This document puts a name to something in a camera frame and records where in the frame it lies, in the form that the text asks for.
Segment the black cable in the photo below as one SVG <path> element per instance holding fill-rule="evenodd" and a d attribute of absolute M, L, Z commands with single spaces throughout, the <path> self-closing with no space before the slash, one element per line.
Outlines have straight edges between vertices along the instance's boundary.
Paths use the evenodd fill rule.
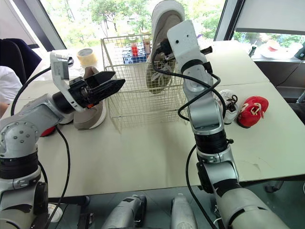
<path fill-rule="evenodd" d="M 36 75 L 34 75 L 32 78 L 30 78 L 27 82 L 25 82 L 25 84 L 20 88 L 20 90 L 18 91 L 16 97 L 14 98 L 14 101 L 11 105 L 11 109 L 10 109 L 10 115 L 13 116 L 14 112 L 15 112 L 15 106 L 17 103 L 17 100 L 19 99 L 21 93 L 27 88 L 27 86 L 33 81 L 35 80 L 38 76 L 46 73 L 47 71 L 49 71 L 51 69 L 51 67 L 46 68 L 45 70 L 42 70 L 40 73 L 37 73 Z"/>
<path fill-rule="evenodd" d="M 198 207 L 200 208 L 201 212 L 203 213 L 204 217 L 206 218 L 206 220 L 208 221 L 208 223 L 210 224 L 211 228 L 212 229 L 217 229 L 217 227 L 213 224 L 213 222 L 211 221 L 210 217 L 208 216 L 208 214 L 206 213 L 206 211 L 204 210 L 204 208 L 202 207 L 201 203 L 199 202 L 198 198 L 196 197 L 196 195 L 194 194 L 193 190 L 192 190 L 192 187 L 191 187 L 191 184 L 190 184 L 190 180 L 189 180 L 189 163 L 190 163 L 190 159 L 191 159 L 191 156 L 194 152 L 194 150 L 196 149 L 196 145 L 193 146 L 193 148 L 191 149 L 188 157 L 187 157 L 187 160 L 186 160 L 186 165 L 185 165 L 185 177 L 186 177 L 186 184 L 187 184 L 187 187 L 189 188 L 190 190 L 190 193 L 192 195 L 192 197 L 194 198 L 194 200 L 196 201 Z"/>
<path fill-rule="evenodd" d="M 56 229 L 59 225 L 59 223 L 61 222 L 61 219 L 63 218 L 63 215 L 65 214 L 65 211 L 67 209 L 67 207 L 69 206 L 69 204 L 66 205 L 66 207 L 64 208 L 63 212 L 62 212 L 62 215 L 61 215 L 61 218 L 59 219 L 59 221 L 57 222 L 56 226 L 54 229 Z"/>
<path fill-rule="evenodd" d="M 218 93 L 218 91 L 215 90 L 215 87 L 220 83 L 220 78 L 216 75 L 214 75 L 213 73 L 211 74 L 212 77 L 214 77 L 217 82 L 214 83 L 212 86 L 208 85 L 207 83 L 201 81 L 201 80 L 198 80 L 196 78 L 193 78 L 193 77 L 190 77 L 190 76 L 187 76 L 187 75 L 182 75 L 182 74 L 178 74 L 178 73 L 171 73 L 171 72 L 167 72 L 167 71 L 163 71 L 163 70 L 160 70 L 156 67 L 154 61 L 155 61 L 155 58 L 156 58 L 156 55 L 157 55 L 157 52 L 154 53 L 154 55 L 152 56 L 152 66 L 153 66 L 153 69 L 156 71 L 156 72 L 159 72 L 159 73 L 163 73 L 163 74 L 166 74 L 166 75 L 171 75 L 171 76 L 177 76 L 177 77 L 180 77 L 180 78 L 183 78 L 183 79 L 186 79 L 186 80 L 191 80 L 191 81 L 194 81 L 198 84 L 201 84 L 202 86 L 205 86 L 207 89 L 205 89 L 202 93 L 200 93 L 198 96 L 196 96 L 195 98 L 193 98 L 192 100 L 190 100 L 189 102 L 187 102 L 186 104 L 184 104 L 182 107 L 179 108 L 178 110 L 178 115 L 179 117 L 181 117 L 182 119 L 186 120 L 186 121 L 190 121 L 187 117 L 183 116 L 181 114 L 181 111 L 186 108 L 187 106 L 189 106 L 190 104 L 192 104 L 193 102 L 195 102 L 196 100 L 198 100 L 199 98 L 201 98 L 202 96 L 204 96 L 205 94 L 209 93 L 210 91 L 214 92 L 215 95 L 220 99 L 221 103 L 222 103 L 222 106 L 223 106 L 223 118 L 225 116 L 225 111 L 226 111 L 226 108 L 225 108 L 225 102 L 224 102 L 224 99 L 222 98 L 222 96 Z"/>
<path fill-rule="evenodd" d="M 61 204 L 61 201 L 66 193 L 66 190 L 67 190 L 67 187 L 68 187 L 68 183 L 69 183 L 69 177 L 70 177 L 70 166 L 71 166 L 71 158 L 70 158 L 70 150 L 69 150 L 69 144 L 68 144 L 68 141 L 66 139 L 66 137 L 62 134 L 62 132 L 59 130 L 59 128 L 57 127 L 57 125 L 55 126 L 57 132 L 59 133 L 59 135 L 62 137 L 63 141 L 65 142 L 65 145 L 66 145 L 66 148 L 67 148 L 67 156 L 68 156 L 68 171 L 67 171 L 67 178 L 66 178 L 66 183 L 65 183 L 65 187 L 63 188 L 63 191 L 62 191 L 62 194 L 61 194 L 61 197 L 60 199 L 58 200 L 58 203 L 55 207 L 55 209 L 53 210 L 51 216 L 49 217 L 48 219 L 48 222 L 46 224 L 46 226 L 44 227 L 45 229 L 48 228 L 48 226 L 50 225 L 51 223 L 51 220 L 57 210 L 57 208 L 59 207 L 59 205 Z"/>
<path fill-rule="evenodd" d="M 43 168 L 42 164 L 40 163 L 40 161 L 38 161 L 38 165 L 39 165 L 40 168 L 41 168 L 41 172 L 42 172 L 42 175 L 43 175 L 44 182 L 45 182 L 45 183 L 48 183 L 47 173 L 46 173 L 46 171 L 44 170 L 44 168 Z"/>
<path fill-rule="evenodd" d="M 279 83 L 279 84 L 278 84 L 277 86 L 275 86 L 275 87 L 278 87 L 279 85 L 285 83 L 285 82 L 289 79 L 289 77 L 296 71 L 296 69 L 300 66 L 301 63 L 302 63 L 302 61 L 300 61 L 300 63 L 295 67 L 295 69 L 293 69 L 293 71 L 286 77 L 286 79 L 285 79 L 284 81 L 282 81 L 281 83 Z"/>

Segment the gray sneaker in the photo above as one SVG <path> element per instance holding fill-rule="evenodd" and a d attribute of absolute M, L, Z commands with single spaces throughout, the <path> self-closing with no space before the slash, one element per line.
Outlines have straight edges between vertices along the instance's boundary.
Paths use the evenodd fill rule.
<path fill-rule="evenodd" d="M 184 9 L 183 6 L 174 0 L 164 0 L 156 5 L 152 12 L 152 52 L 148 58 L 148 62 L 151 62 L 151 57 L 156 52 L 156 46 L 161 41 L 167 38 L 167 31 L 179 24 L 184 20 Z M 158 54 L 155 58 L 156 61 L 160 61 L 157 64 L 159 69 L 165 71 L 174 71 L 175 61 L 171 60 L 167 63 L 161 60 Z M 152 64 L 148 65 L 146 71 L 146 84 L 149 91 L 153 94 L 160 93 L 165 86 L 171 80 L 171 76 L 162 73 L 155 72 L 153 70 Z"/>

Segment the wire basket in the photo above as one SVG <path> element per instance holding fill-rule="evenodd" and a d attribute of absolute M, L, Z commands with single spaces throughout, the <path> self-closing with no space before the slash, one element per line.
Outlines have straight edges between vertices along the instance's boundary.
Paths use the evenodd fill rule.
<path fill-rule="evenodd" d="M 126 80 L 122 89 L 108 98 L 109 115 L 119 131 L 182 121 L 177 111 L 186 101 L 183 79 L 161 75 L 148 83 L 148 75 L 153 77 L 155 73 L 147 62 L 151 50 L 150 34 L 104 38 L 101 44 L 105 71 L 115 71 L 117 79 Z M 156 65 L 160 69 L 175 70 L 174 61 L 157 62 Z"/>

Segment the packing tape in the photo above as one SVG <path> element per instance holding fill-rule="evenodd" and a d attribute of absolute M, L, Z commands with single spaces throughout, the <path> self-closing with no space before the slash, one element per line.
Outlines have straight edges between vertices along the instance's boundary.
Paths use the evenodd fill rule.
<path fill-rule="evenodd" d="M 81 65 L 90 66 L 97 62 L 96 56 L 92 49 L 82 49 L 77 53 L 77 58 L 80 60 Z"/>

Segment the red sneaker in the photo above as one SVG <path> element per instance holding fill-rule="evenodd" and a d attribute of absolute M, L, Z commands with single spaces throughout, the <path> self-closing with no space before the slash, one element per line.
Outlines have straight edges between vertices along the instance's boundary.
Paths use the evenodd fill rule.
<path fill-rule="evenodd" d="M 246 99 L 238 115 L 237 123 L 243 128 L 250 128 L 260 118 L 264 118 L 264 112 L 266 112 L 268 105 L 268 100 L 260 96 L 252 96 Z"/>
<path fill-rule="evenodd" d="M 49 135 L 53 134 L 54 132 L 55 132 L 55 127 L 52 126 L 49 129 L 46 129 L 45 131 L 43 131 L 41 134 L 41 137 L 49 136 Z"/>

